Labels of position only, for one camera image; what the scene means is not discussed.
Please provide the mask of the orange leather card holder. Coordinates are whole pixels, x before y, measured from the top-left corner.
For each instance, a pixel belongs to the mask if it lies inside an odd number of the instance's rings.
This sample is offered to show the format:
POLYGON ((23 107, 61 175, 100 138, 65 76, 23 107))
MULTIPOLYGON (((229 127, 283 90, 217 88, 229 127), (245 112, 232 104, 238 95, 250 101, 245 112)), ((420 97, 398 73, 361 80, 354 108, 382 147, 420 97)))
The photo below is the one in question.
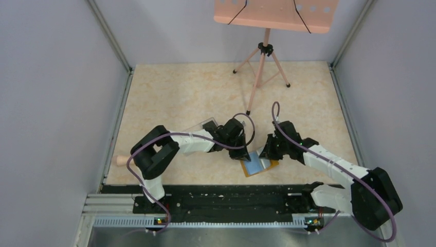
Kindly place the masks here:
POLYGON ((253 175, 273 169, 279 165, 279 161, 267 160, 259 157, 259 155, 263 151, 263 148, 264 147, 258 148, 256 151, 249 153, 251 161, 240 161, 244 175, 246 177, 251 177, 253 175))

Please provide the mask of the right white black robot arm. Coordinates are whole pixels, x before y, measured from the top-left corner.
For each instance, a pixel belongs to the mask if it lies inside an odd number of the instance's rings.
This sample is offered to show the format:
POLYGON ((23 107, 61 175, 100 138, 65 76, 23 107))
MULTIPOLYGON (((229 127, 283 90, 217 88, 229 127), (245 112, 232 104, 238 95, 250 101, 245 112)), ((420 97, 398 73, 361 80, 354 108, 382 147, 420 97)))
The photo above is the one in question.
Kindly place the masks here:
POLYGON ((316 169, 340 188, 313 182, 301 198, 302 207, 315 212, 328 207, 350 214, 357 223, 374 231, 403 210, 403 204, 387 173, 380 167, 368 169, 354 165, 331 153, 311 138, 302 139, 290 121, 273 123, 261 158, 281 160, 289 156, 301 164, 316 169))

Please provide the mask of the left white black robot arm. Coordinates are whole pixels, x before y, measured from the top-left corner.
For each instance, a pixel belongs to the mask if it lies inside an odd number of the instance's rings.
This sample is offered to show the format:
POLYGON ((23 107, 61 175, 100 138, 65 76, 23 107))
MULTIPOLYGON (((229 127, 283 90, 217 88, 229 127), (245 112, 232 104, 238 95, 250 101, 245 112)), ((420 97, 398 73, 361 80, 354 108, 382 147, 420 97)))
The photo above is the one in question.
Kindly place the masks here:
POLYGON ((219 152, 226 149, 232 160, 250 161, 244 125, 231 118, 218 125, 214 118, 199 124, 192 132, 174 132, 158 125, 130 151, 132 161, 141 172, 140 185, 146 189, 146 207, 158 213, 165 206, 162 174, 178 153, 219 152))

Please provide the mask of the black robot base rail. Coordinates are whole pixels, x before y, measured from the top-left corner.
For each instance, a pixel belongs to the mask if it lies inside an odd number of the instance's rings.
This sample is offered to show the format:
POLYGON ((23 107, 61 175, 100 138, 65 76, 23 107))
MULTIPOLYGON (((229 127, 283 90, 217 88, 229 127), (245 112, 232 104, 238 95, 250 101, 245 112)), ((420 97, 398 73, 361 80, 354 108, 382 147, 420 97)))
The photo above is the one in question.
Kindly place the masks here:
POLYGON ((346 208, 318 206, 310 198, 314 184, 284 185, 165 185, 157 203, 140 185, 104 185, 103 194, 132 194, 134 214, 155 215, 157 224, 290 223, 297 216, 316 218, 346 214, 346 208))

